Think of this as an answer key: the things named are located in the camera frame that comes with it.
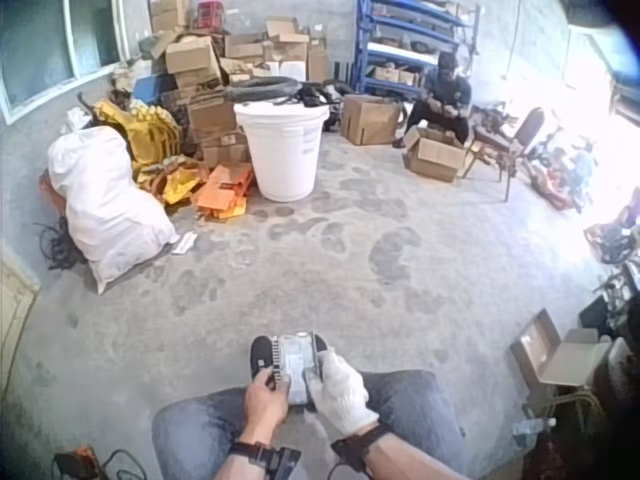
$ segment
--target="window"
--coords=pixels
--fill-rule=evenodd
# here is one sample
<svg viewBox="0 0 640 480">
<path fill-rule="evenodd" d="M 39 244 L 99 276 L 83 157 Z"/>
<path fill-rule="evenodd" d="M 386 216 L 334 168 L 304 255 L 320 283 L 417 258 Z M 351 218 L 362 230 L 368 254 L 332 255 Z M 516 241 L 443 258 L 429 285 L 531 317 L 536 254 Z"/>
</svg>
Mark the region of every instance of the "window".
<svg viewBox="0 0 640 480">
<path fill-rule="evenodd" d="M 120 60 L 122 0 L 0 0 L 0 103 L 8 124 Z"/>
</svg>

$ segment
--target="shelving unit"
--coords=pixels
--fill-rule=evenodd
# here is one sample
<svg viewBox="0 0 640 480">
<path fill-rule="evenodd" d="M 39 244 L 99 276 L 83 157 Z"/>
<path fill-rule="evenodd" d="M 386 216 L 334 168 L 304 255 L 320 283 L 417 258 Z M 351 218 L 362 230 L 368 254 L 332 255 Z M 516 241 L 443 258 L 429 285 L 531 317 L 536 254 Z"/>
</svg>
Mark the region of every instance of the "shelving unit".
<svg viewBox="0 0 640 480">
<path fill-rule="evenodd" d="M 410 13 L 412 19 L 408 21 L 389 15 L 381 15 L 374 12 L 374 5 L 392 7 L 396 11 Z M 471 41 L 465 45 L 469 49 L 471 62 L 476 54 L 476 40 L 480 21 L 480 6 L 472 11 L 473 21 L 465 23 L 455 15 L 438 9 L 435 6 L 421 3 L 417 0 L 358 0 L 358 13 L 356 19 L 356 45 L 355 62 L 351 75 L 352 87 L 359 93 L 371 89 L 395 92 L 408 98 L 414 98 L 420 94 L 419 86 L 410 86 L 401 83 L 387 82 L 367 77 L 368 67 L 373 62 L 394 62 L 396 65 L 411 65 L 423 70 L 434 68 L 437 65 L 435 57 L 419 55 L 401 48 L 388 47 L 372 42 L 372 34 L 376 27 L 383 27 L 398 31 L 400 34 L 411 33 L 419 35 L 426 43 L 433 44 L 438 50 L 448 50 L 456 53 L 463 42 L 455 36 L 448 36 L 436 27 L 472 29 Z"/>
</svg>

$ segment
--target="window frame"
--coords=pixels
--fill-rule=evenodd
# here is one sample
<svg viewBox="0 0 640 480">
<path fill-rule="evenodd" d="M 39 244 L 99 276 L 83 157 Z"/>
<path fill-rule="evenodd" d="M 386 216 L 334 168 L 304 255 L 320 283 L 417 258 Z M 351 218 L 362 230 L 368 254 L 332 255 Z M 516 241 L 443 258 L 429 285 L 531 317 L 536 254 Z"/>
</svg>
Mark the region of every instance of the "window frame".
<svg viewBox="0 0 640 480">
<path fill-rule="evenodd" d="M 34 97 L 31 97 L 21 105 L 12 107 L 11 103 L 9 102 L 9 96 L 7 95 L 6 87 L 4 85 L 4 77 L 2 76 L 2 65 L 0 64 L 0 110 L 2 111 L 4 121 L 7 126 L 15 123 L 20 118 L 31 113 L 38 107 L 44 105 L 57 96 L 73 90 L 74 88 L 77 88 L 92 80 L 112 73 L 119 62 L 126 61 L 131 57 L 129 51 L 129 42 L 127 40 L 126 34 L 127 28 L 123 8 L 124 0 L 111 0 L 113 28 L 116 37 L 116 44 L 118 45 L 119 62 L 108 65 L 106 67 L 102 67 L 97 72 L 93 72 L 89 75 L 81 76 L 78 69 L 75 45 L 73 43 L 73 29 L 71 26 L 71 12 L 69 8 L 69 1 L 70 0 L 62 0 L 62 8 L 64 14 L 64 29 L 67 44 L 67 54 L 69 55 L 73 77 L 45 90 L 44 92 L 39 93 L 38 95 L 35 95 Z"/>
</svg>

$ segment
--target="white sack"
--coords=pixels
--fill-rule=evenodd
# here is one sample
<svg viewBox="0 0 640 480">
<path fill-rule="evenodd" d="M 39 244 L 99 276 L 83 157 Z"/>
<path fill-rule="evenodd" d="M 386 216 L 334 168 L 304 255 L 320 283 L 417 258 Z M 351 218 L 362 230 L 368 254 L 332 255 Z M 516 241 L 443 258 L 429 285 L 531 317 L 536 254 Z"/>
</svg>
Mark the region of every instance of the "white sack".
<svg viewBox="0 0 640 480">
<path fill-rule="evenodd" d="M 49 148 L 49 175 L 67 199 L 69 233 L 89 261 L 98 293 L 177 241 L 160 203 L 133 182 L 126 143 L 114 129 L 60 137 Z"/>
</svg>

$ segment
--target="work glove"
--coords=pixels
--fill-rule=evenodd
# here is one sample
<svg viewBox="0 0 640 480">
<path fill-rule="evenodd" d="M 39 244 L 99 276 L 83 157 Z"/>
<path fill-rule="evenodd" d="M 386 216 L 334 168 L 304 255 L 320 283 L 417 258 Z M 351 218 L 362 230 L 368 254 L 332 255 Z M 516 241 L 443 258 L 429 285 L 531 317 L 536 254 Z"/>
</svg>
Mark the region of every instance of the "work glove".
<svg viewBox="0 0 640 480">
<path fill-rule="evenodd" d="M 442 113 L 442 103 L 437 101 L 435 98 L 427 99 L 427 104 L 429 104 L 429 108 L 436 113 Z"/>
<path fill-rule="evenodd" d="M 458 116 L 458 111 L 451 105 L 444 107 L 444 116 L 447 118 L 455 118 Z"/>
<path fill-rule="evenodd" d="M 345 437 L 377 421 L 380 416 L 367 408 L 369 393 L 362 375 L 333 349 L 320 352 L 318 359 L 322 380 L 314 371 L 305 371 L 318 412 Z"/>
</svg>

